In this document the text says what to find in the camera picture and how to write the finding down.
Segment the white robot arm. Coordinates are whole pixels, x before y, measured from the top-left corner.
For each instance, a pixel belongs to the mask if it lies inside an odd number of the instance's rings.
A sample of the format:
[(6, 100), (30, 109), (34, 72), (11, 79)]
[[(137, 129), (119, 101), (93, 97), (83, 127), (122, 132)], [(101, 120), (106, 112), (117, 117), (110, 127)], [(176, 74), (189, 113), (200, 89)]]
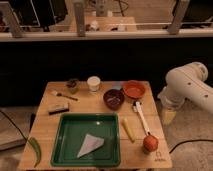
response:
[(173, 68), (166, 74), (166, 86), (158, 94), (164, 125), (172, 122), (186, 99), (213, 114), (213, 88), (205, 83), (207, 78), (208, 69), (201, 62)]

